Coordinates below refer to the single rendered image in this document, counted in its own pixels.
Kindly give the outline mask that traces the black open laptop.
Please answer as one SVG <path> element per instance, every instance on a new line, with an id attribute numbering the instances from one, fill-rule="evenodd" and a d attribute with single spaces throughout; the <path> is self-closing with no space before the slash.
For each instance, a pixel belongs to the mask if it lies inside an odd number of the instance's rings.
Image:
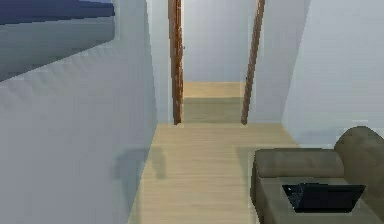
<path id="1" fill-rule="evenodd" d="M 296 213 L 349 213 L 364 193 L 361 184 L 299 183 L 282 186 Z"/>

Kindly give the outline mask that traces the brown wooden room door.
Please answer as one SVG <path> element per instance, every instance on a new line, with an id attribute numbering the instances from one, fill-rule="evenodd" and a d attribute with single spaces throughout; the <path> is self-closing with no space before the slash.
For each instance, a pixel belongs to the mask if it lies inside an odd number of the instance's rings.
<path id="1" fill-rule="evenodd" d="M 168 0 L 169 40 L 172 80 L 173 121 L 181 122 L 183 99 L 183 45 L 181 28 L 181 0 Z"/>

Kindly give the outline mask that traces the brown-grey sofa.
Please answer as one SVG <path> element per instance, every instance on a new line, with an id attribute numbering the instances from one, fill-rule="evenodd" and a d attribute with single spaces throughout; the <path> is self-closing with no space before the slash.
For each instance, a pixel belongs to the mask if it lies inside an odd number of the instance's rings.
<path id="1" fill-rule="evenodd" d="M 284 184 L 363 184 L 349 213 L 297 213 Z M 273 148 L 254 153 L 250 198 L 260 224 L 384 224 L 384 138 L 348 129 L 332 149 Z"/>

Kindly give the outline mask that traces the brown wooden door frame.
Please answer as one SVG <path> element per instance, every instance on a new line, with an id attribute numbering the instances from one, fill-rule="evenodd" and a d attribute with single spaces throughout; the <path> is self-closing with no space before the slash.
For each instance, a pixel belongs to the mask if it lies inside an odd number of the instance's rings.
<path id="1" fill-rule="evenodd" d="M 251 103 L 252 85 L 254 81 L 254 72 L 256 68 L 256 60 L 258 55 L 260 33 L 263 23 L 263 15 L 265 10 L 266 0 L 257 0 L 257 10 L 254 18 L 254 26 L 252 31 L 252 41 L 250 48 L 250 55 L 247 68 L 247 76 L 245 81 L 245 92 L 243 97 L 243 107 L 241 113 L 241 123 L 246 125 L 248 123 L 248 115 Z"/>

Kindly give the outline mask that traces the blue-grey framed wall picture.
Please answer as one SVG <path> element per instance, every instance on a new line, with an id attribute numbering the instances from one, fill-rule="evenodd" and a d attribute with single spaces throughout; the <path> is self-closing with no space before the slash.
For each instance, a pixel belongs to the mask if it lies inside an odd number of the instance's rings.
<path id="1" fill-rule="evenodd" d="M 0 82 L 111 41 L 112 0 L 0 0 Z"/>

